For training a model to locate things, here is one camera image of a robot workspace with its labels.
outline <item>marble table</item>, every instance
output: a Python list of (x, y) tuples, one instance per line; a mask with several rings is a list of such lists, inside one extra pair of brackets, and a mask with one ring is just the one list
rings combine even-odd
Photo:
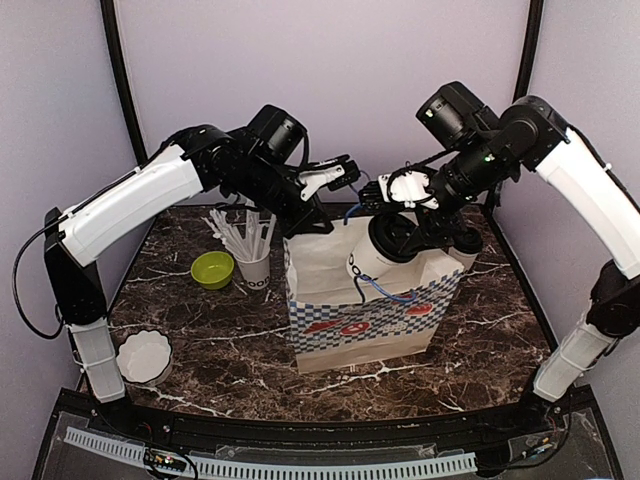
[[(330, 206), (338, 218), (343, 206)], [(111, 314), (116, 346), (157, 329), (174, 348), (158, 387), (129, 386), (134, 402), (252, 420), (387, 420), (461, 412), (517, 401), (549, 355), (543, 331), (504, 252), (476, 207), (465, 211), (485, 247), (460, 282), (429, 348), (417, 355), (299, 375), (287, 341), (282, 237), (276, 233), (268, 289), (243, 286), (239, 271), (220, 291), (191, 278), (196, 257), (222, 245), (201, 217), (210, 207), (174, 207), (144, 242)]]

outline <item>paper bag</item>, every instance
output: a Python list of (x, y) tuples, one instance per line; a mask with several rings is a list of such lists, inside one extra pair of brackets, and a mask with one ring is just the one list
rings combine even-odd
[(366, 302), (346, 270), (346, 260), (370, 217), (329, 235), (285, 240), (291, 341), (300, 373), (386, 360), (424, 351), (458, 286), (463, 266), (442, 250), (421, 252), (392, 268), (377, 283), (392, 300), (361, 282)]

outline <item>wire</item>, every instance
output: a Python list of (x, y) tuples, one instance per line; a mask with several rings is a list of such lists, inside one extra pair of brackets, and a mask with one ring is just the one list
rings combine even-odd
[(18, 251), (18, 254), (16, 255), (16, 258), (13, 261), (13, 270), (11, 272), (11, 290), (12, 290), (12, 293), (13, 293), (13, 301), (16, 304), (16, 308), (18, 309), (18, 314), (20, 315), (20, 318), (22, 319), (24, 324), (27, 327), (29, 327), (29, 330), (31, 330), (37, 336), (39, 336), (40, 338), (43, 338), (45, 340), (54, 340), (54, 339), (58, 338), (58, 336), (62, 332), (62, 328), (63, 328), (64, 322), (62, 322), (62, 319), (61, 319), (60, 309), (59, 309), (58, 305), (56, 305), (55, 314), (56, 314), (56, 317), (58, 318), (58, 321), (59, 321), (60, 324), (58, 325), (58, 329), (54, 333), (52, 333), (52, 334), (44, 333), (41, 330), (39, 330), (38, 328), (36, 328), (33, 325), (33, 323), (29, 320), (29, 318), (27, 317), (27, 314), (24, 312), (24, 309), (22, 308), (22, 303), (20, 303), (20, 295), (18, 294), (18, 267), (20, 266), (20, 260), (22, 260), (22, 256), (24, 255), (24, 252), (27, 250), (27, 248), (29, 248), (29, 246), (31, 246), (31, 244), (33, 242), (35, 242), (36, 239), (40, 235), (45, 233), (48, 229), (53, 228), (53, 227), (59, 225), (60, 223), (64, 222), (67, 218), (68, 218), (67, 215), (63, 215), (61, 217), (58, 217), (55, 221), (53, 221), (52, 223), (48, 224), (47, 226), (41, 228), (36, 233), (31, 235), (29, 240), (24, 242), (22, 247), (20, 247), (20, 250)]
[[(91, 392), (91, 396), (95, 399), (95, 395), (93, 394), (93, 389), (91, 388), (91, 382), (88, 381), (87, 385), (89, 387), (89, 392)], [(153, 440), (147, 440), (147, 439), (144, 439), (144, 438), (136, 437), (135, 435), (124, 433), (122, 430), (114, 427), (111, 424), (111, 422), (109, 422), (109, 420), (107, 420), (105, 418), (105, 416), (100, 411), (99, 407), (100, 407), (99, 405), (96, 405), (95, 408), (93, 409), (93, 411), (98, 415), (98, 417), (100, 417), (100, 420), (102, 420), (104, 422), (104, 424), (107, 427), (109, 427), (111, 430), (113, 430), (116, 434), (120, 435), (121, 437), (128, 438), (130, 440), (143, 442), (144, 444), (146, 444), (146, 445), (148, 445), (150, 447), (156, 448), (158, 450), (162, 450), (163, 452), (171, 453), (171, 454), (173, 454), (173, 455), (175, 455), (177, 457), (180, 457), (180, 458), (184, 458), (187, 461), (187, 463), (189, 464), (189, 466), (193, 470), (193, 478), (194, 478), (194, 480), (198, 480), (198, 478), (199, 478), (198, 466), (195, 464), (195, 462), (187, 454), (180, 453), (180, 452), (177, 452), (175, 450), (172, 450), (172, 449), (168, 448), (165, 445), (162, 445), (160, 443), (154, 442)], [(151, 426), (148, 423), (146, 423), (146, 422), (141, 423), (141, 425), (144, 425), (144, 424), (146, 424), (146, 426), (148, 427), (149, 433), (151, 434), (151, 438), (153, 439), (153, 429), (151, 428)], [(153, 465), (150, 465), (150, 467), (155, 473), (161, 473), (161, 472), (158, 472), (158, 470), (156, 470)]]
[(360, 297), (362, 298), (362, 303), (365, 303), (366, 298), (365, 298), (364, 292), (362, 291), (362, 288), (358, 284), (358, 280), (362, 280), (364, 282), (367, 282), (369, 285), (371, 285), (373, 288), (375, 288), (378, 292), (383, 294), (385, 297), (390, 298), (394, 302), (410, 303), (410, 302), (413, 302), (418, 297), (416, 295), (416, 292), (414, 292), (413, 290), (411, 290), (411, 296), (410, 297), (398, 297), (396, 295), (393, 295), (393, 294), (387, 292), (384, 288), (382, 288), (380, 285), (378, 285), (378, 283), (373, 278), (369, 277), (368, 275), (360, 274), (360, 275), (356, 275), (355, 277), (353, 277), (353, 281), (354, 281), (354, 284), (356, 286), (356, 289), (358, 290), (358, 293), (360, 294)]
[(80, 205), (78, 205), (77, 207), (74, 207), (74, 209), (71, 211), (72, 214), (78, 213), (80, 210), (82, 210), (84, 207), (86, 207), (87, 205), (89, 205), (91, 202), (93, 202), (96, 198), (104, 195), (105, 193), (107, 193), (109, 190), (111, 190), (112, 188), (117, 187), (118, 185), (120, 185), (122, 182), (124, 182), (125, 180), (130, 179), (131, 177), (133, 177), (134, 175), (136, 175), (139, 172), (139, 169), (134, 168), (133, 170), (131, 170), (130, 172), (127, 172), (125, 175), (123, 175), (122, 177), (118, 178), (116, 181), (111, 182), (109, 185), (107, 185), (106, 187), (101, 188), (100, 190), (98, 190), (96, 193), (94, 193), (93, 195), (91, 195), (89, 198), (87, 198), (85, 201), (83, 201)]
[[(505, 464), (502, 465), (485, 465), (485, 464), (478, 464), (479, 467), (481, 467), (482, 470), (525, 470), (525, 469), (529, 469), (529, 468), (537, 468), (540, 467), (541, 465), (544, 465), (545, 463), (551, 461), (551, 459), (553, 457), (555, 457), (558, 452), (560, 452), (560, 450), (562, 450), (562, 447), (564, 447), (564, 445), (567, 443), (567, 439), (569, 438), (569, 434), (571, 433), (571, 417), (572, 417), (572, 395), (571, 395), (571, 391), (569, 391), (569, 406), (568, 406), (568, 414), (569, 414), (569, 419), (567, 420), (567, 428), (564, 431), (564, 435), (562, 437), (562, 439), (560, 440), (560, 442), (557, 444), (556, 448), (548, 455), (546, 456), (542, 461), (538, 462), (538, 463), (534, 463), (534, 464), (530, 464), (530, 465), (515, 465), (515, 463), (520, 462), (522, 460), (525, 460), (527, 458), (532, 458), (529, 457), (530, 453), (537, 450), (538, 448), (540, 448), (541, 446), (535, 446), (530, 448), (529, 450), (525, 450), (524, 452), (522, 452), (521, 455), (519, 455), (517, 458), (514, 458), (513, 460), (511, 460), (510, 462), (507, 462)], [(554, 426), (554, 434), (557, 432), (556, 430), (556, 425), (555, 425), (555, 421), (553, 419), (551, 419), (551, 417), (549, 417), (550, 421), (553, 422), (553, 426)]]
[(353, 207), (347, 210), (347, 213), (344, 215), (344, 225), (347, 225), (349, 223), (349, 218), (351, 217), (351, 215), (356, 213), (361, 208), (362, 208), (362, 205), (360, 205), (359, 203), (356, 203)]

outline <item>green bowl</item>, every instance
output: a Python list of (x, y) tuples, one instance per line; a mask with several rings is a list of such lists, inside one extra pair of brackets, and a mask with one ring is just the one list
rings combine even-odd
[(233, 276), (233, 257), (226, 252), (208, 252), (191, 265), (191, 276), (207, 290), (225, 287)]

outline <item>paper cup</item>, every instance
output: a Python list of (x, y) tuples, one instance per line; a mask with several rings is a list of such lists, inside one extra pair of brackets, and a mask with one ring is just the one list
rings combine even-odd
[(251, 290), (262, 290), (269, 285), (269, 253), (271, 253), (271, 250), (261, 259), (254, 260), (253, 262), (243, 262), (236, 258), (236, 264), (240, 269), (240, 273), (242, 273), (244, 281)]

